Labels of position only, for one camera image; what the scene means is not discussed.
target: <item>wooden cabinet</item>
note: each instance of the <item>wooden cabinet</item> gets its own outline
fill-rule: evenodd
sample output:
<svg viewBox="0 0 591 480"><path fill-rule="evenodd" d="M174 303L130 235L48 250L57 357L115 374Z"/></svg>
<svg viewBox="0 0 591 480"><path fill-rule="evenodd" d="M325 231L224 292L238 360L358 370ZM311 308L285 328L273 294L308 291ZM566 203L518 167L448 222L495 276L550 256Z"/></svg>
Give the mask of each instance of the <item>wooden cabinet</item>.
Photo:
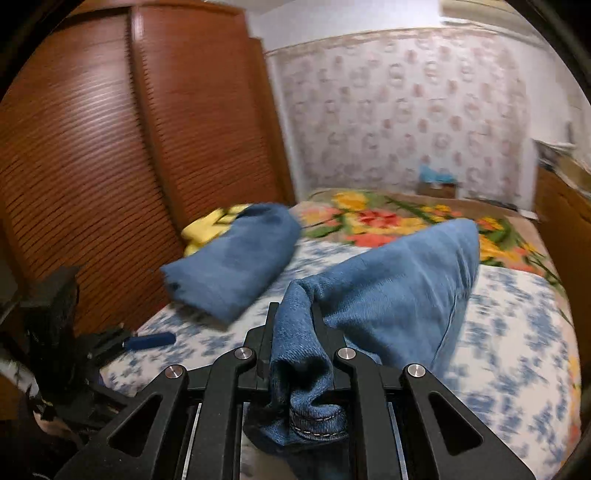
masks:
<svg viewBox="0 0 591 480"><path fill-rule="evenodd" d="M293 202L251 42L239 9L93 1L0 103L4 243L18 278L82 267L76 332L138 327L163 307L159 268L181 257L190 221Z"/></svg>
<svg viewBox="0 0 591 480"><path fill-rule="evenodd" d="M538 230L569 297L583 381L591 380L591 203L559 176L538 169Z"/></svg>

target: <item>bed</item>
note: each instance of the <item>bed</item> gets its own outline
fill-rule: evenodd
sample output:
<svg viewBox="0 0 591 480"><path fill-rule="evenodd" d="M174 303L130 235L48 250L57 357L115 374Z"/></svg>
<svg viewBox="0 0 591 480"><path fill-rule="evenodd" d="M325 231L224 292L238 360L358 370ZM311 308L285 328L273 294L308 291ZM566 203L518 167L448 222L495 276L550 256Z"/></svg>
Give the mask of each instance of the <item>bed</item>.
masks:
<svg viewBox="0 0 591 480"><path fill-rule="evenodd" d="M432 223L472 218L481 262L460 342L443 382L535 473L552 477L580 436L580 371L566 295L529 221L470 200L319 190L292 210L304 225L294 257L235 323L169 304L139 333L172 331L173 346L126 353L102 371L108 387L133 395L171 364L211 364L265 322L289 282L409 235ZM293 478L287 465L242 439L241 478Z"/></svg>

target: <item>silver screw head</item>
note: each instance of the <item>silver screw head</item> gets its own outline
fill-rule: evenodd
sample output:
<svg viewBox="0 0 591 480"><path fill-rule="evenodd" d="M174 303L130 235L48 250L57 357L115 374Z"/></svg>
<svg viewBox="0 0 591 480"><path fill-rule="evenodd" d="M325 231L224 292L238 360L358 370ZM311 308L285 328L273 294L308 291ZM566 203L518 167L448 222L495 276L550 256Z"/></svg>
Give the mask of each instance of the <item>silver screw head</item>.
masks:
<svg viewBox="0 0 591 480"><path fill-rule="evenodd" d="M409 365L408 374L412 377L421 378L425 374L425 367L419 364Z"/></svg>
<svg viewBox="0 0 591 480"><path fill-rule="evenodd" d="M170 367L166 367L164 371L164 375L166 378L178 378L183 374L183 367L181 365L170 365Z"/></svg>
<svg viewBox="0 0 591 480"><path fill-rule="evenodd" d="M247 360L252 357L252 350L250 350L247 346L241 346L234 350L234 356L239 360Z"/></svg>
<svg viewBox="0 0 591 480"><path fill-rule="evenodd" d="M336 354L343 360L351 360L352 358L355 358L355 355L357 355L355 350L349 348L348 346L341 348L338 352L336 352Z"/></svg>

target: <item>blue jeans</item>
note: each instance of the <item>blue jeans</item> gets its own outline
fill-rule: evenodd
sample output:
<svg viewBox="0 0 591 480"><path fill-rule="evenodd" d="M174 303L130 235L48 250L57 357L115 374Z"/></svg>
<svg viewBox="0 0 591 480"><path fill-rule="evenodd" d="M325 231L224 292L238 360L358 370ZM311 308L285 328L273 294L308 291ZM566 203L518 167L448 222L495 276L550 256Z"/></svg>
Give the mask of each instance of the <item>blue jeans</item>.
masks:
<svg viewBox="0 0 591 480"><path fill-rule="evenodd" d="M285 456L301 479L348 477L347 418L319 404L333 380L332 359L314 333L311 305L377 363L419 363L441 377L449 364L479 264L478 229L453 220L291 282L273 331L271 402L251 406L245 432Z"/></svg>

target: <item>folded denim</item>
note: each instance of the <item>folded denim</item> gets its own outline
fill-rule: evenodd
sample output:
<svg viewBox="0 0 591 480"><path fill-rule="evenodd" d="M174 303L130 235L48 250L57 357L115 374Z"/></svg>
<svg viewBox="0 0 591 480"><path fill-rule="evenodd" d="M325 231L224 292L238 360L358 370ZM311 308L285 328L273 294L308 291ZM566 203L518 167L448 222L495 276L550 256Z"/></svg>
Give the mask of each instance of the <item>folded denim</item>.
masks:
<svg viewBox="0 0 591 480"><path fill-rule="evenodd" d="M312 303L348 346L377 363L419 363L442 377L478 265L478 229L459 219L291 282L275 316L271 402L250 406L246 434L263 451L285 456L301 479L347 478L346 412L319 403L333 365L314 333Z"/></svg>
<svg viewBox="0 0 591 480"><path fill-rule="evenodd" d="M222 236L163 266L166 288L173 300L229 325L283 272L300 232L300 224L285 206L252 205Z"/></svg>

